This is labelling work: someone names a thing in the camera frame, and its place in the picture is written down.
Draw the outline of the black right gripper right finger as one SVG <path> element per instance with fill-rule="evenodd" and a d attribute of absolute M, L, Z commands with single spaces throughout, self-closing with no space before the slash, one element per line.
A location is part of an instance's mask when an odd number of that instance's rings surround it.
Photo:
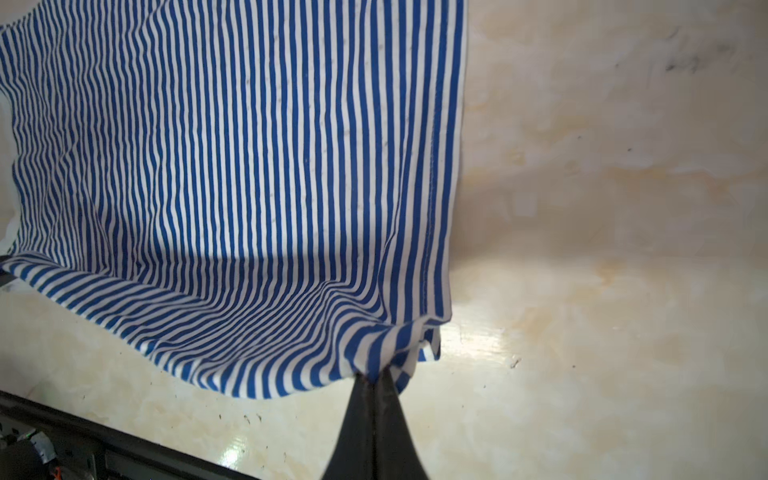
<path fill-rule="evenodd" d="M 374 467 L 379 480 L 427 480 L 389 369 L 374 385 Z"/>

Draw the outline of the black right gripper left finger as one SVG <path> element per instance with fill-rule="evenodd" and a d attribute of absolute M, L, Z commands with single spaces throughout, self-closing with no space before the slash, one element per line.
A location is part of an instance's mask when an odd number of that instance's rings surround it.
<path fill-rule="evenodd" d="M 323 480 L 375 478 L 374 413 L 374 386 L 357 375 Z"/>

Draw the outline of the blue white striped tank top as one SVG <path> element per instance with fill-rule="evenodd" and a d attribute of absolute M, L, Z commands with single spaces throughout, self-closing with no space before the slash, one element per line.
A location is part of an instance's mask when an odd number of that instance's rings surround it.
<path fill-rule="evenodd" d="M 271 399 L 441 354 L 463 1 L 43 1 L 1 29 L 2 267 Z"/>

